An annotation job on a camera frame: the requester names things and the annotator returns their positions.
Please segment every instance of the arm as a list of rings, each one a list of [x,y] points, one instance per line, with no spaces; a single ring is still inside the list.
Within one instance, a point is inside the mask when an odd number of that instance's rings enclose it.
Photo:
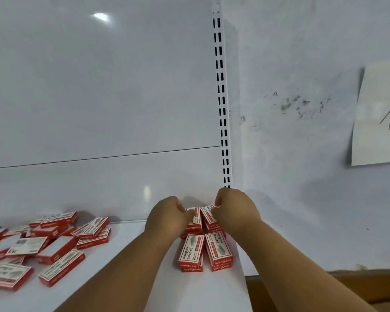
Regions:
[[[244,249],[283,312],[375,312],[375,309],[262,222],[243,192],[222,188],[212,213]]]
[[[176,197],[161,200],[145,231],[64,302],[57,312],[142,312],[166,252],[192,220]]]

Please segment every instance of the forearm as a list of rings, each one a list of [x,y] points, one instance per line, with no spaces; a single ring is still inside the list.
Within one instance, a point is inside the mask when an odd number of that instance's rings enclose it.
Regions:
[[[139,235],[57,311],[142,312],[172,243],[159,237]]]
[[[375,311],[264,222],[235,237],[281,312]]]

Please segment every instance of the wooden surface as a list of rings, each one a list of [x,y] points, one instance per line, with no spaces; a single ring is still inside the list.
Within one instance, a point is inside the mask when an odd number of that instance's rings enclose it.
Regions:
[[[330,274],[370,304],[390,301],[390,270],[339,271]],[[277,312],[258,276],[246,277],[246,283],[254,312]],[[375,308],[381,312],[390,311],[389,304],[375,305]]]

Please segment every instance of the white wall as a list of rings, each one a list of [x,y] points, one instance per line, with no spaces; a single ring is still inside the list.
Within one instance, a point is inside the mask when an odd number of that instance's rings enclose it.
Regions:
[[[323,268],[390,268],[390,164],[350,167],[361,69],[390,59],[390,0],[223,0],[223,16],[234,183]]]

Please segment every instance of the hand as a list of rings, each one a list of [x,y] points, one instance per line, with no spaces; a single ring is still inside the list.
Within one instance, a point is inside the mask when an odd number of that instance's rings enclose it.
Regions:
[[[175,196],[159,201],[150,212],[145,226],[145,232],[161,236],[166,241],[173,242],[186,229],[193,219],[195,210],[185,211],[182,203]]]
[[[238,189],[222,188],[215,198],[219,208],[211,210],[221,228],[235,240],[244,230],[255,222],[261,222],[260,213],[254,202]]]

